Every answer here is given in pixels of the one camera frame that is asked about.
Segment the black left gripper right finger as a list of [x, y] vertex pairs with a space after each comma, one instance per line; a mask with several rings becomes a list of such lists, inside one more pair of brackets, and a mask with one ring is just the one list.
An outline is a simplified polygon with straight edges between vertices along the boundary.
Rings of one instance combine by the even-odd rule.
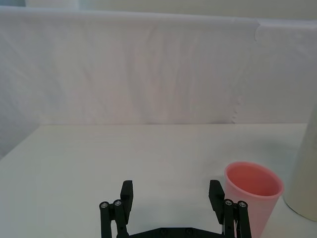
[[223, 238], [251, 238], [248, 204], [245, 201], [233, 202], [225, 198], [218, 180], [211, 180], [209, 199], [217, 220], [222, 225]]

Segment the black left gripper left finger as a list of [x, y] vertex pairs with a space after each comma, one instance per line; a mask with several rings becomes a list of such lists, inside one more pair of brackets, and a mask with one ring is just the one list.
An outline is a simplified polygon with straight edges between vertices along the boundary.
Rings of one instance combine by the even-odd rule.
[[101, 218], [101, 237], [111, 238], [111, 222], [115, 221], [117, 228], [117, 238], [128, 238], [129, 234], [126, 225], [133, 202], [133, 183], [131, 180], [123, 182], [120, 198], [112, 204], [103, 201], [99, 205]]

